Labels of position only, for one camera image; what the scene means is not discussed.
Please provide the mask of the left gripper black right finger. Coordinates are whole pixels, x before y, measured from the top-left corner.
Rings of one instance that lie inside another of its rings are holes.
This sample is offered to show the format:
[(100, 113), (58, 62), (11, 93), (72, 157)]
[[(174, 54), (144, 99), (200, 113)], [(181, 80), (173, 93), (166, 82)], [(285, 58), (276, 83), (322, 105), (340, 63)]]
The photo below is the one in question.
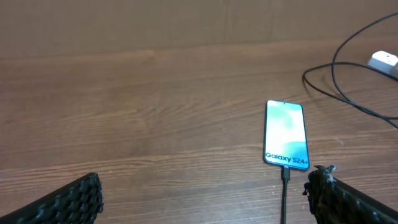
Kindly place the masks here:
[(336, 166), (317, 165), (303, 194), (318, 224), (397, 224), (397, 211), (333, 176)]

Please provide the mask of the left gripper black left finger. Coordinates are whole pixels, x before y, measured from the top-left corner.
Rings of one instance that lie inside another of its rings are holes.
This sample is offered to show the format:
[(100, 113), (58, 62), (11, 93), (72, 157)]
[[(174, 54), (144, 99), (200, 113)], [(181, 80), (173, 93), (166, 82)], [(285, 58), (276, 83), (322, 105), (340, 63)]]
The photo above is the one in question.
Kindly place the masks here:
[(1, 223), (94, 223), (103, 209), (101, 181), (91, 172), (1, 217)]

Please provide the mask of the blue Galaxy smartphone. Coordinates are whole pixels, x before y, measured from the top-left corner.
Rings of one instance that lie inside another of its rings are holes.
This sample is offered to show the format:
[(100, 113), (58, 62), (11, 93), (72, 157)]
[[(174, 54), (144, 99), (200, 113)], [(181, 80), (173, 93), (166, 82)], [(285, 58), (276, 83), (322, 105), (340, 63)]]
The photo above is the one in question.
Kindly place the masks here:
[(264, 126), (264, 161), (297, 170), (308, 170), (310, 159), (303, 106), (268, 100)]

